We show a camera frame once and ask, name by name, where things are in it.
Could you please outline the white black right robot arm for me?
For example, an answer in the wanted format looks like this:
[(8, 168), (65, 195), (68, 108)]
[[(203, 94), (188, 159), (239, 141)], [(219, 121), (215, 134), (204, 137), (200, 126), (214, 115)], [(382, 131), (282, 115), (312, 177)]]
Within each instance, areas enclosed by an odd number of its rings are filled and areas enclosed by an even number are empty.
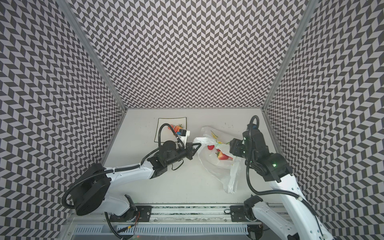
[[(250, 221), (266, 224), (282, 240), (333, 240), (311, 204), (298, 186), (288, 161), (281, 154), (271, 153), (263, 134), (255, 125), (243, 132), (243, 139), (230, 142), (230, 153), (245, 159), (246, 181), (253, 195), (244, 201), (244, 215)], [(254, 170), (271, 189), (258, 191), (252, 186), (250, 171)], [(291, 220), (287, 221), (270, 209), (263, 196), (278, 195)]]

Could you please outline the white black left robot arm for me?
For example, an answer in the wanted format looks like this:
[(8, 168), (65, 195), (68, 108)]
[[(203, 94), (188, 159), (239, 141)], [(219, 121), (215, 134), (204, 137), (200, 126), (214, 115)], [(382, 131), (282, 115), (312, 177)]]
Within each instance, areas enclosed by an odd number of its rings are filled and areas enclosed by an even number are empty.
[(65, 208), (74, 209), (78, 216), (107, 212), (120, 217), (133, 212), (135, 207), (131, 197), (117, 195), (117, 188), (128, 183), (157, 178), (170, 165), (184, 159), (192, 160), (201, 146), (200, 143), (186, 143), (179, 148), (176, 143), (166, 141), (136, 165), (105, 168), (101, 164), (92, 164), (66, 190), (61, 203)]

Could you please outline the white plastic bag lemon print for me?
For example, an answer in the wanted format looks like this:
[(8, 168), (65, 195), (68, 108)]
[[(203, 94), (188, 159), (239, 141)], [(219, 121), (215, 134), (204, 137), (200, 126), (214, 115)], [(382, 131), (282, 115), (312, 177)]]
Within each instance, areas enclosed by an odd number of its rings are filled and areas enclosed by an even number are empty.
[[(230, 154), (230, 141), (234, 138), (232, 135), (206, 126), (201, 128), (201, 135), (193, 141), (194, 144), (202, 144), (197, 151), (197, 156), (207, 172), (221, 182), (227, 194), (234, 194), (237, 191), (238, 178), (242, 170), (241, 164), (244, 163), (243, 158)], [(211, 145), (215, 146), (213, 150), (208, 149), (208, 146)], [(233, 160), (218, 160), (218, 151), (232, 157)]]

